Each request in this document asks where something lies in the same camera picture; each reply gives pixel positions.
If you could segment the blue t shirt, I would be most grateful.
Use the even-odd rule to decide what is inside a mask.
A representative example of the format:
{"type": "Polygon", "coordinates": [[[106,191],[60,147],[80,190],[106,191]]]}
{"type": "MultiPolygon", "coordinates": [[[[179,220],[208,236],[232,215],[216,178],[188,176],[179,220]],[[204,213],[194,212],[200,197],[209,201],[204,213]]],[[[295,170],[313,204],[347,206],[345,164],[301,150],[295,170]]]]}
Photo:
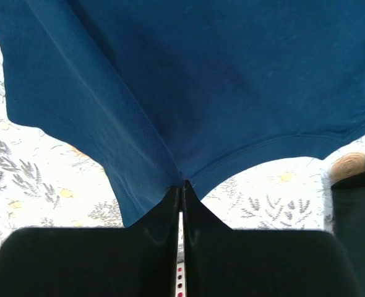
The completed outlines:
{"type": "Polygon", "coordinates": [[[365,1],[0,1],[7,116],[106,171],[131,226],[365,135],[365,1]]]}

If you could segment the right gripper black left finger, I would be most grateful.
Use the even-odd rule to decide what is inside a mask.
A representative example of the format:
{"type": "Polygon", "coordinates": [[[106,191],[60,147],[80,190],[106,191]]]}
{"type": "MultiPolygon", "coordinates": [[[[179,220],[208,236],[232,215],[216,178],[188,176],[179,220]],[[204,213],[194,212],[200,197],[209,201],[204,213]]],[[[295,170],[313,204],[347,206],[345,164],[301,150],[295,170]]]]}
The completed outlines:
{"type": "Polygon", "coordinates": [[[179,189],[127,228],[21,228],[0,248],[0,296],[174,296],[179,189]]]}

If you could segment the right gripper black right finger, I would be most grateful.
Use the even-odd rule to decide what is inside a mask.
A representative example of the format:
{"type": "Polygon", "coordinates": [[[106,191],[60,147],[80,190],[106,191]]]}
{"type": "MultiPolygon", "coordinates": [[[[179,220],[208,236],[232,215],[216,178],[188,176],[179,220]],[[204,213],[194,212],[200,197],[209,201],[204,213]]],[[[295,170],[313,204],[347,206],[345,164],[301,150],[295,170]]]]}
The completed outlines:
{"type": "Polygon", "coordinates": [[[188,296],[350,297],[363,291],[336,238],[324,231],[234,230],[181,191],[188,296]]]}

